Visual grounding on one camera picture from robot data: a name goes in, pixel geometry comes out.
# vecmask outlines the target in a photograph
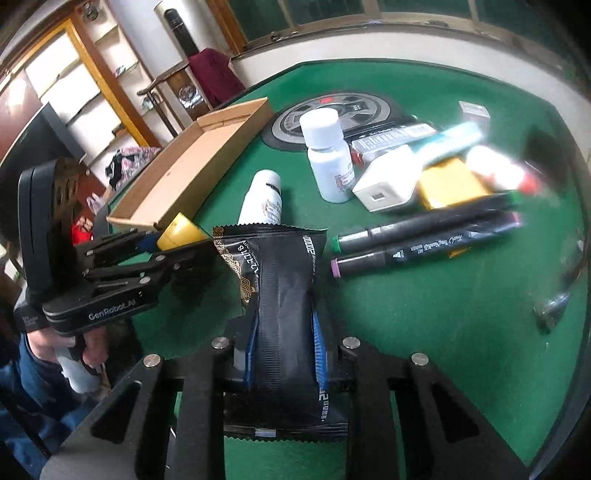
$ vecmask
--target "black cylinder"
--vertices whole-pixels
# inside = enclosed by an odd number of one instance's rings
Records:
[[[169,8],[168,10],[164,11],[164,18],[168,22],[171,30],[173,31],[173,35],[178,40],[179,45],[183,49],[183,52],[187,56],[187,58],[192,57],[193,55],[197,55],[199,53],[199,49],[195,45],[193,41],[193,37],[185,27],[183,19],[178,14],[175,8]]]

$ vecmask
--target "black snack packet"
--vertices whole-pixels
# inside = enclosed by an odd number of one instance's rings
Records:
[[[326,231],[264,224],[223,226],[213,229],[213,242],[239,277],[242,302],[251,312],[250,318],[236,322],[237,328],[231,327],[249,331],[245,360],[238,362],[248,393],[238,395],[226,409],[238,417],[230,432],[248,437],[244,425],[251,424],[254,430],[283,429],[292,433],[283,437],[299,439],[346,435],[346,417],[329,409],[323,385],[326,370],[319,374],[316,359],[324,346],[313,322],[317,316],[313,284]],[[294,434],[298,431],[316,435]]]

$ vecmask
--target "white bottle cap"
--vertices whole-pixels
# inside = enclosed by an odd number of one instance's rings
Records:
[[[306,146],[312,150],[331,148],[343,141],[343,127],[334,108],[319,108],[300,118]]]
[[[255,173],[252,179],[251,188],[257,185],[270,185],[277,189],[277,192],[281,194],[281,177],[278,173],[272,170],[260,170]]]

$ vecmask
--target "wooden cabinet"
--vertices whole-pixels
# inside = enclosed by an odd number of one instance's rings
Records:
[[[107,185],[105,167],[119,148],[160,147],[172,140],[172,135],[151,104],[137,95],[152,78],[108,4],[100,0],[97,5],[98,15],[92,21],[84,18],[80,5],[72,3],[66,13],[60,10],[62,18],[56,18],[37,41],[13,59],[11,78],[4,83],[9,89],[26,75],[38,105],[51,104],[86,152],[82,161]],[[165,102],[161,107],[177,128]]]

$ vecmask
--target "red object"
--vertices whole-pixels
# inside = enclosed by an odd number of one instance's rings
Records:
[[[540,191],[540,182],[533,175],[526,173],[517,189],[524,195],[535,195]]]
[[[92,233],[83,230],[78,225],[72,225],[72,245],[90,242],[92,240]]]
[[[351,160],[353,161],[354,165],[357,165],[358,167],[363,167],[363,160],[361,160],[359,154],[354,150],[351,150]]]
[[[229,57],[213,48],[206,48],[189,59],[193,75],[214,108],[246,89],[229,63]]]

